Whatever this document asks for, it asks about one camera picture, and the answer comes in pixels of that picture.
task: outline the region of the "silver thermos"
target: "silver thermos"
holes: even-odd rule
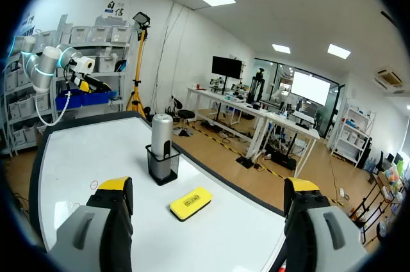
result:
[[[171,155],[173,122],[168,114],[155,114],[152,118],[151,150],[160,161]],[[158,163],[152,168],[152,173],[159,179],[168,177],[171,174],[171,159]]]

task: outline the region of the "floor tape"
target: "floor tape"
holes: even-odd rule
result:
[[[214,137],[210,136],[208,133],[206,133],[206,132],[200,130],[199,128],[196,128],[196,126],[194,126],[194,125],[189,125],[189,126],[190,126],[192,129],[194,129],[194,130],[196,130],[196,131],[202,133],[203,135],[205,135],[205,136],[208,137],[209,139],[211,139],[211,140],[217,142],[218,144],[221,144],[223,147],[225,147],[226,149],[229,149],[231,152],[234,152],[235,154],[238,154],[238,155],[241,156],[241,157],[245,157],[243,154],[241,154],[241,153],[238,152],[237,150],[235,150],[235,149],[233,149],[233,148],[231,148],[231,147],[225,145],[225,143],[221,142],[221,141],[218,140],[218,139],[215,139]],[[284,176],[282,176],[281,174],[278,174],[278,173],[272,171],[271,169],[267,168],[267,167],[264,166],[263,164],[259,164],[259,163],[255,163],[255,164],[259,165],[262,169],[264,169],[265,171],[268,171],[268,172],[271,173],[272,175],[278,176],[278,177],[281,178],[281,179],[285,179]],[[331,201],[331,202],[333,202],[334,204],[336,204],[336,201],[335,201],[334,199],[329,198],[329,197],[326,197],[326,198],[327,198],[329,201]],[[345,206],[345,205],[344,205],[343,203],[341,203],[341,202],[337,202],[337,204],[340,205],[340,206],[342,206],[342,207]]]

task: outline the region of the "wire basket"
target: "wire basket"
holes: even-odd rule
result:
[[[157,185],[162,186],[178,178],[179,155],[181,153],[171,146],[171,154],[158,159],[151,150],[152,145],[145,146],[148,155],[148,172]]]

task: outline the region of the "black stool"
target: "black stool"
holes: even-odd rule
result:
[[[178,116],[182,120],[182,128],[174,128],[173,133],[177,136],[191,136],[193,133],[188,128],[185,128],[185,122],[189,118],[194,118],[195,113],[189,110],[179,110]]]

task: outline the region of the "projector screen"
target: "projector screen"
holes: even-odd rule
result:
[[[331,84],[300,72],[294,72],[290,92],[325,105]]]

